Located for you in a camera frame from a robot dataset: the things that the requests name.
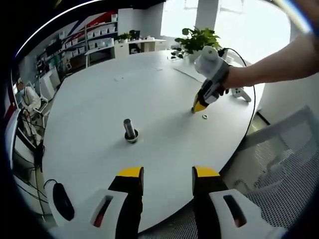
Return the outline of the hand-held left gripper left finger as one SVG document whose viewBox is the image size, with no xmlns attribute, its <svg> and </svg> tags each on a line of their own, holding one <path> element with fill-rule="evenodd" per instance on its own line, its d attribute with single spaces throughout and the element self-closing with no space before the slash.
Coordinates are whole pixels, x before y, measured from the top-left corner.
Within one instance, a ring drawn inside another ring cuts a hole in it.
<svg viewBox="0 0 319 239">
<path fill-rule="evenodd" d="M 77 239 L 136 239 L 138 237 L 144 168 L 121 170 L 108 189 L 99 189 L 77 207 Z"/>
</svg>

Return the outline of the person's right hand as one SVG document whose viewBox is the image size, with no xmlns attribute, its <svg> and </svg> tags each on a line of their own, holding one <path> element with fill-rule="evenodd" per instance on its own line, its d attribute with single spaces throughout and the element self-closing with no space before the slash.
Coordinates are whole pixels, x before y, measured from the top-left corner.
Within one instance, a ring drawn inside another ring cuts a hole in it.
<svg viewBox="0 0 319 239">
<path fill-rule="evenodd" d="M 238 67 L 230 67 L 226 77 L 223 79 L 222 84 L 218 89 L 220 96 L 228 94 L 230 89 L 239 88 L 241 80 L 241 69 Z"/>
</svg>

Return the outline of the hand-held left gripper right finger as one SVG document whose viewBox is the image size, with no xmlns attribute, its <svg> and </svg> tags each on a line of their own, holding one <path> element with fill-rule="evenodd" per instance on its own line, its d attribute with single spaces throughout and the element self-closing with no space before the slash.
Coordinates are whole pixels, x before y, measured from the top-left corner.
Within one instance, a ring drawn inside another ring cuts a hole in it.
<svg viewBox="0 0 319 239">
<path fill-rule="evenodd" d="M 267 239 L 272 227 L 260 208 L 220 174 L 204 166 L 192 167 L 193 211 L 200 239 Z"/>
</svg>

